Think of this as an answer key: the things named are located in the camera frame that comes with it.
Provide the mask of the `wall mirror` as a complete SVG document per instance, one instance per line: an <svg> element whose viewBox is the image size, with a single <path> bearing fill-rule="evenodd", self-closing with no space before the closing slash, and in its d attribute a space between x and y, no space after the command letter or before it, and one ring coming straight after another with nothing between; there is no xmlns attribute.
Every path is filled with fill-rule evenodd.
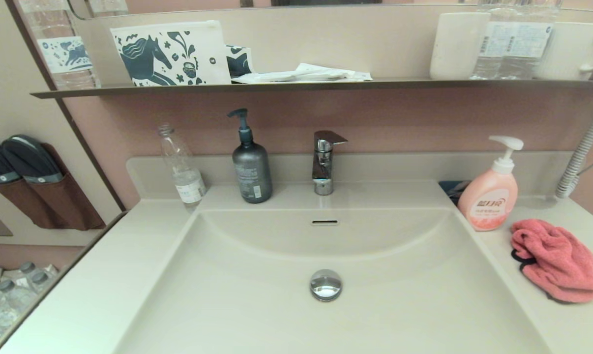
<svg viewBox="0 0 593 354"><path fill-rule="evenodd" d="M63 0L81 19L128 14L172 13L282 6L454 5L499 0Z"/></svg>

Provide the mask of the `white horse print pouch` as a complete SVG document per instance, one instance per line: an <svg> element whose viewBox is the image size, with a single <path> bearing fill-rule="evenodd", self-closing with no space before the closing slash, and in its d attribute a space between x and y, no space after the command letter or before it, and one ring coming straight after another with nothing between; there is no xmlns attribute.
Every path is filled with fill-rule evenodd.
<svg viewBox="0 0 593 354"><path fill-rule="evenodd" d="M218 21L112 28L110 33L135 87L231 83Z"/></svg>

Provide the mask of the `white handleless cup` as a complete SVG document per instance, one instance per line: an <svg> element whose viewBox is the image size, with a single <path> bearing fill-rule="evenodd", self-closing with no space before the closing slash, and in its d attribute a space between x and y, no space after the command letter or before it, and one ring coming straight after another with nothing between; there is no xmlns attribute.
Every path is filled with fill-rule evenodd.
<svg viewBox="0 0 593 354"><path fill-rule="evenodd" d="M429 70L431 79L467 80L474 72L488 13L440 14Z"/></svg>

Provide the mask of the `dark blue packet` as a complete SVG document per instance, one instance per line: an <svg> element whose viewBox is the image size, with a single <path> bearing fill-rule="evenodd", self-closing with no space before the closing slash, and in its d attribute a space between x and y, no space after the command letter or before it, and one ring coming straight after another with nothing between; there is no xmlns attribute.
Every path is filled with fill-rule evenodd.
<svg viewBox="0 0 593 354"><path fill-rule="evenodd" d="M456 206L458 205L461 195L463 195L470 183L470 180L447 180L438 182L440 188Z"/></svg>

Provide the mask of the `pink hand soap pump bottle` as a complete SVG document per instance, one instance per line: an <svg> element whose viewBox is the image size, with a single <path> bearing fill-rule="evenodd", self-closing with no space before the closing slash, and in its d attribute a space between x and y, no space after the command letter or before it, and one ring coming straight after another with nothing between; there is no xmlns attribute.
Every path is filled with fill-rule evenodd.
<svg viewBox="0 0 593 354"><path fill-rule="evenodd" d="M506 147L504 155L468 184L457 204L458 210L478 232L498 229L514 208L518 186L513 175L512 154L524 147L523 141L514 137L491 135L489 139Z"/></svg>

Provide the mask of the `chrome sink faucet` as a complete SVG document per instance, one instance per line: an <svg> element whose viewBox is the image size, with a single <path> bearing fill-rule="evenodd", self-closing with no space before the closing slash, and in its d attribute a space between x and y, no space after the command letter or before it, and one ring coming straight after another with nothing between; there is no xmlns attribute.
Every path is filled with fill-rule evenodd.
<svg viewBox="0 0 593 354"><path fill-rule="evenodd" d="M334 146L347 142L348 139L330 130L315 132L312 180L317 195L328 196L334 192L332 181Z"/></svg>

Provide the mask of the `white ceramic sink basin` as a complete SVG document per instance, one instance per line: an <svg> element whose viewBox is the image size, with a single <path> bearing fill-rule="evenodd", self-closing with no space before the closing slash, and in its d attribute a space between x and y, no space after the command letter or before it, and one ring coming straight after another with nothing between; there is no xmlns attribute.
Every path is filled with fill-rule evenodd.
<svg viewBox="0 0 593 354"><path fill-rule="evenodd" d="M311 276L342 293L321 302ZM550 354L445 207L202 211L114 354Z"/></svg>

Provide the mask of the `grey pump soap bottle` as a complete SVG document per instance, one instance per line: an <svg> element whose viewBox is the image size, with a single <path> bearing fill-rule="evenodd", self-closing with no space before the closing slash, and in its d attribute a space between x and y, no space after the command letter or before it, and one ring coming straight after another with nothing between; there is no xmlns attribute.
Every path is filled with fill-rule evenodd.
<svg viewBox="0 0 593 354"><path fill-rule="evenodd" d="M260 204L272 197L271 169L267 150L254 141L247 123L248 110L240 108L229 112L228 117L239 119L240 146L232 152L240 194L250 204Z"/></svg>

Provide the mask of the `clear labelled water bottle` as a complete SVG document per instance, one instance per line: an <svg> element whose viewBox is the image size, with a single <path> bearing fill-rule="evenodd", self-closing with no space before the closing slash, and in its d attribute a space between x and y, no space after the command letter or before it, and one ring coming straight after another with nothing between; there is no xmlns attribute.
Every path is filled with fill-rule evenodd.
<svg viewBox="0 0 593 354"><path fill-rule="evenodd" d="M518 0L515 32L501 66L504 79L531 79L564 0Z"/></svg>
<svg viewBox="0 0 593 354"><path fill-rule="evenodd" d="M478 0L477 11L490 14L470 79L495 79L514 31L515 0Z"/></svg>

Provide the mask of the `small teal patterned box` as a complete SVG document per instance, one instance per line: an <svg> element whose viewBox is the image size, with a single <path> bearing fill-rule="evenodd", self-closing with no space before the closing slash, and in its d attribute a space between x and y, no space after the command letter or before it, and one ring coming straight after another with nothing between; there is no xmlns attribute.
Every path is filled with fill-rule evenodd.
<svg viewBox="0 0 593 354"><path fill-rule="evenodd" d="M239 78L255 72L252 65L252 49L249 47L226 45L227 64L231 78Z"/></svg>

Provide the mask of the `pink cloth black trim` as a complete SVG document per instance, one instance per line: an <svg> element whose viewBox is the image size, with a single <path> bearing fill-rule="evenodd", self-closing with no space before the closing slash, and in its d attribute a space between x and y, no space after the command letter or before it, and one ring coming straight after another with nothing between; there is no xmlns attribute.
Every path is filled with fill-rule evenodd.
<svg viewBox="0 0 593 354"><path fill-rule="evenodd" d="M510 227L511 257L547 298L562 304L593 301L593 252L573 233L544 220Z"/></svg>

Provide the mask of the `chrome sink drain stopper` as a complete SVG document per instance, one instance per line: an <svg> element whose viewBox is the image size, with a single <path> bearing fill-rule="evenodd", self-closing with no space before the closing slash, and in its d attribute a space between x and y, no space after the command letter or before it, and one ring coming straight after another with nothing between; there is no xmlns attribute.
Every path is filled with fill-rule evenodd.
<svg viewBox="0 0 593 354"><path fill-rule="evenodd" d="M336 300L342 293L341 276L331 269L320 269L311 276L309 290L313 298L318 301Z"/></svg>

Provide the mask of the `clear bottle horse print label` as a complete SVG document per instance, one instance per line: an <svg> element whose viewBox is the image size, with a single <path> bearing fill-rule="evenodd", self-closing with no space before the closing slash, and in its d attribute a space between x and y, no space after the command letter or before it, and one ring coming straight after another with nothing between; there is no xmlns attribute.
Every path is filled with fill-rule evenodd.
<svg viewBox="0 0 593 354"><path fill-rule="evenodd" d="M17 0L57 90L99 87L68 0Z"/></svg>

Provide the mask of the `brown slipper holder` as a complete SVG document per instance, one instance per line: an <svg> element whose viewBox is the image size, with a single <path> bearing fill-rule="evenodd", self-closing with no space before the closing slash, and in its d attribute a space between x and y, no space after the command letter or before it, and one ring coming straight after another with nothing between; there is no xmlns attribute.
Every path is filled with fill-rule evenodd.
<svg viewBox="0 0 593 354"><path fill-rule="evenodd" d="M0 194L43 229L67 229L68 225L24 179L0 184Z"/></svg>
<svg viewBox="0 0 593 354"><path fill-rule="evenodd" d="M62 178L54 183L28 184L58 215L61 222L55 228L80 231L103 229L105 222L90 203L55 148L48 143L42 143L42 147L61 170Z"/></svg>

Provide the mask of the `uncapped clear plastic bottle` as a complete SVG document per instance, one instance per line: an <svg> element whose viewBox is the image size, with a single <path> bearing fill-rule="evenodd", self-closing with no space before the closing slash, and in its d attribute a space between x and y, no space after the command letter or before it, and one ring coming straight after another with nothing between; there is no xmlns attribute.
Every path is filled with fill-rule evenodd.
<svg viewBox="0 0 593 354"><path fill-rule="evenodd" d="M168 123L157 128L161 155L172 177L180 200L186 208L196 207L207 192L200 170L192 163L188 146Z"/></svg>

